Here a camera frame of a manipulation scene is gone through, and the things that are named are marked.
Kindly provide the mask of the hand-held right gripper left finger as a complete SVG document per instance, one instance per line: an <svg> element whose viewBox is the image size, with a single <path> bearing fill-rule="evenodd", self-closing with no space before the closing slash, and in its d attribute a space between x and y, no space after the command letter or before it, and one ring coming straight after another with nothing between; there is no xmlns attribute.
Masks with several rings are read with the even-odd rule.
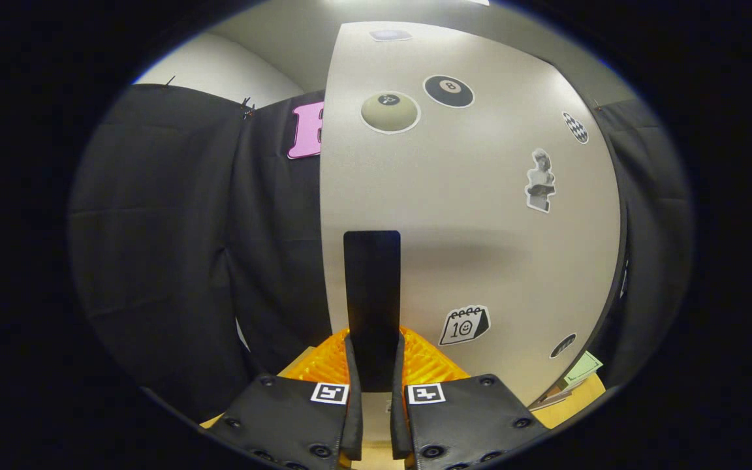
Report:
<svg viewBox="0 0 752 470"><path fill-rule="evenodd" d="M363 443L349 331L305 352L285 374L257 375L207 431L277 469L349 469Z"/></svg>

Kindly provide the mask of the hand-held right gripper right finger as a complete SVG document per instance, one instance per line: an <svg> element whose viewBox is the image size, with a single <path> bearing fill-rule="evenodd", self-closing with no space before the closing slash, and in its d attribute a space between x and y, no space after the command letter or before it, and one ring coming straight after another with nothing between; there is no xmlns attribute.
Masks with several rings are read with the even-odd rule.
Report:
<svg viewBox="0 0 752 470"><path fill-rule="evenodd" d="M472 377L412 330L399 331L391 405L406 469L490 469L550 432L501 378Z"/></svg>

